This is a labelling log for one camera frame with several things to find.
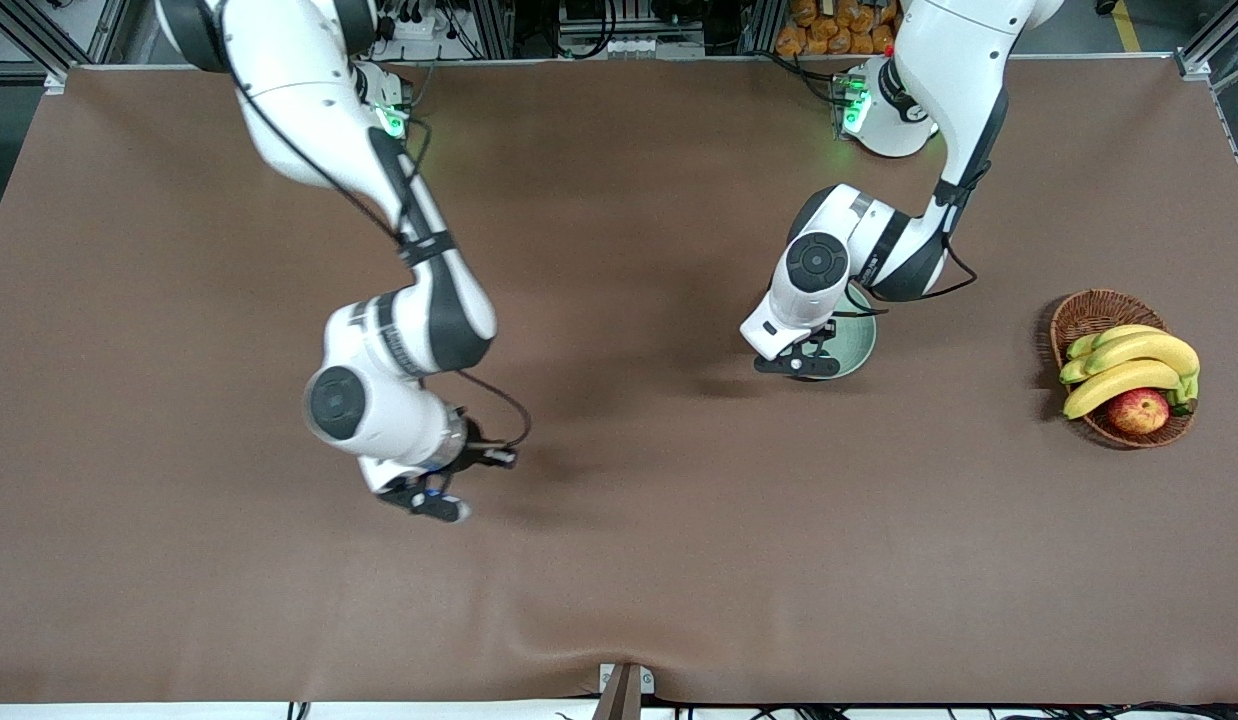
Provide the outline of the pale green round plate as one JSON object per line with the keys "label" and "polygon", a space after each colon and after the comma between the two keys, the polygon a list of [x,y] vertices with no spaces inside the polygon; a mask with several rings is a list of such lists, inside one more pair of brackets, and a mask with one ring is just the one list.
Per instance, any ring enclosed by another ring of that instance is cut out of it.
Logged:
{"label": "pale green round plate", "polygon": [[855,374],[872,356],[878,340],[878,320],[870,302],[855,285],[846,287],[843,299],[834,306],[829,318],[838,320],[838,334],[826,348],[841,361],[842,374],[837,379],[842,379]]}

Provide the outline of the brown table cloth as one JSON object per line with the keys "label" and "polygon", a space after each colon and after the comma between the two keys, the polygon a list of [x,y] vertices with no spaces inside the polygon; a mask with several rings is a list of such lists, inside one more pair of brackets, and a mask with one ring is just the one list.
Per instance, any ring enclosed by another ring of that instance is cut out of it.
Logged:
{"label": "brown table cloth", "polygon": [[[459,525],[305,424],[327,315],[409,281],[262,165],[230,83],[78,71],[0,205],[0,701],[1238,701],[1238,173],[1167,59],[1013,59],[954,246],[837,384],[739,336],[811,193],[917,212],[763,61],[444,67],[423,176],[532,411]],[[1058,301],[1198,351],[1192,428],[1063,418]]]}

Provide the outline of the brown wicker basket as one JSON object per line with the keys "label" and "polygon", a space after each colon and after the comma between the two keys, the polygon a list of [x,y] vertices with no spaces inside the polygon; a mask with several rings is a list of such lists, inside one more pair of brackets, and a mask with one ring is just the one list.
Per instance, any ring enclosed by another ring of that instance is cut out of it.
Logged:
{"label": "brown wicker basket", "polygon": [[[1154,332],[1167,332],[1169,327],[1150,306],[1136,297],[1114,289],[1084,289],[1072,293],[1054,307],[1049,328],[1040,334],[1041,346],[1049,348],[1049,358],[1062,367],[1070,360],[1068,348],[1087,334],[1108,332],[1117,325],[1148,325]],[[1171,409],[1167,423],[1148,434],[1136,435],[1120,431],[1108,419],[1107,409],[1091,411],[1080,423],[1086,435],[1104,447],[1134,450],[1134,448],[1159,448],[1171,445],[1192,428],[1195,402],[1181,409]]]}

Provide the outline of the yellow banana bunch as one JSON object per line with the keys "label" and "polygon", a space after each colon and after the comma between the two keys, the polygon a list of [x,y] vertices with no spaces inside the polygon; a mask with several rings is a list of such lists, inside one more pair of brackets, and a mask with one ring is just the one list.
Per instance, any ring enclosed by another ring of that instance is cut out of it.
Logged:
{"label": "yellow banana bunch", "polygon": [[1201,360],[1187,341],[1151,325],[1127,324],[1091,333],[1067,346],[1058,382],[1068,388],[1063,418],[1081,419],[1108,401],[1153,388],[1171,407],[1198,400]]}

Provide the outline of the red apple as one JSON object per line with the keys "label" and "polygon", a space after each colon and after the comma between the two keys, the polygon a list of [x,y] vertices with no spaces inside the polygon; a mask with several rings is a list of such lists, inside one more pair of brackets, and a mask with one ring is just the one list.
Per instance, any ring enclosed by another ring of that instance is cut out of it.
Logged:
{"label": "red apple", "polygon": [[1128,435],[1149,435],[1166,426],[1171,407],[1159,388],[1132,388],[1106,405],[1109,423]]}

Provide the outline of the white power strip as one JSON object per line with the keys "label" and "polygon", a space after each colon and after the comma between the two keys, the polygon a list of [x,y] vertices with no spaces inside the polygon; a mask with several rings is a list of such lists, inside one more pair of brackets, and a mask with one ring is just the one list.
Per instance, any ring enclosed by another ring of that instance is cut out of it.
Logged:
{"label": "white power strip", "polygon": [[380,41],[426,41],[435,37],[437,20],[418,2],[386,6],[378,14],[376,37]]}

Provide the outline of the metal clamp bracket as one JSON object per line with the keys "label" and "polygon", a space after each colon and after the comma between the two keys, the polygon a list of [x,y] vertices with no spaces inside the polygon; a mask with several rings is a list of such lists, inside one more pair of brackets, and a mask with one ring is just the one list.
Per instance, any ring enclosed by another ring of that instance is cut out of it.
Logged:
{"label": "metal clamp bracket", "polygon": [[654,696],[654,671],[638,664],[602,664],[599,701],[591,720],[641,720],[643,701]]}

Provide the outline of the aluminium frame profile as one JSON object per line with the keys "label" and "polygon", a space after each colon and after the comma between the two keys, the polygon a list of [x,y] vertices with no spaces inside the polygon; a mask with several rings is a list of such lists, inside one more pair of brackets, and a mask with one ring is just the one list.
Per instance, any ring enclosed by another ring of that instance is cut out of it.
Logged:
{"label": "aluminium frame profile", "polygon": [[1210,78],[1210,59],[1238,38],[1238,0],[1222,0],[1222,5],[1201,24],[1184,47],[1175,51],[1180,77],[1186,80]]}
{"label": "aluminium frame profile", "polygon": [[144,0],[0,0],[0,37],[58,78],[76,67],[110,63],[125,45]]}

